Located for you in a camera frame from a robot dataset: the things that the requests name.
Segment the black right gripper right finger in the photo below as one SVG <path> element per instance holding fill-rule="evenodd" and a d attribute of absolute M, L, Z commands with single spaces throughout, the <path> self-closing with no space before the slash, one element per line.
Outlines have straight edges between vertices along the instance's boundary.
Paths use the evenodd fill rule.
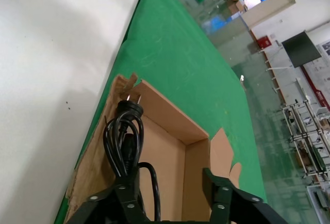
<path fill-rule="evenodd" d="M 240 190 L 209 168 L 203 169 L 203 193 L 211 208 L 209 223 L 286 223 L 262 198 Z"/>

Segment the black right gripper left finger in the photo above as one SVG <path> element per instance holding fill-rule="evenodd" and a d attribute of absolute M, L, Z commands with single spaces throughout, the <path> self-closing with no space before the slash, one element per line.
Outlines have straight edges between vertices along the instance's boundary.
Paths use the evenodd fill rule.
<path fill-rule="evenodd" d="M 138 202 L 139 169 L 117 178 L 106 190 L 89 196 L 67 223 L 148 223 Z"/>

